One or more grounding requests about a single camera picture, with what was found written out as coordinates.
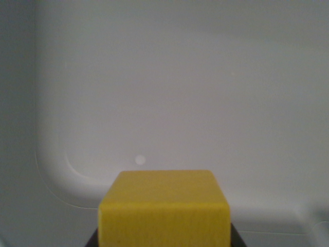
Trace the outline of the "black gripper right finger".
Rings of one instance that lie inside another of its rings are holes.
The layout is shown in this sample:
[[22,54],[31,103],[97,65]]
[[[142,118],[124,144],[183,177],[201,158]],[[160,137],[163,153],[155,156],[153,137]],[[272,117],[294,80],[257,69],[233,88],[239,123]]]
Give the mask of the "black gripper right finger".
[[231,247],[247,247],[245,241],[234,227],[233,223],[231,223],[231,237],[230,237],[230,246]]

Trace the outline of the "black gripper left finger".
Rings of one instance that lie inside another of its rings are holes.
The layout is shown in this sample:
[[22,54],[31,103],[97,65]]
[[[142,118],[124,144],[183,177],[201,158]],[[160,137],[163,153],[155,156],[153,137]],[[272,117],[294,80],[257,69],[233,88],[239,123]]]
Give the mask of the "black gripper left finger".
[[86,243],[85,247],[99,247],[98,243],[98,228],[93,232],[92,236]]

